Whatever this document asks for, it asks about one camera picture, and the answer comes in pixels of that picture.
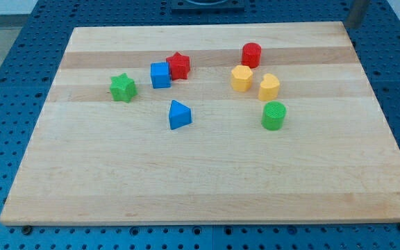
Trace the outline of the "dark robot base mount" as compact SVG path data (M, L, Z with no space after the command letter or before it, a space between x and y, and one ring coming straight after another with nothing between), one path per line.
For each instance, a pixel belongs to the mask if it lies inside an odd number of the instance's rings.
M171 11L184 13L196 11L244 10L244 0L170 0Z

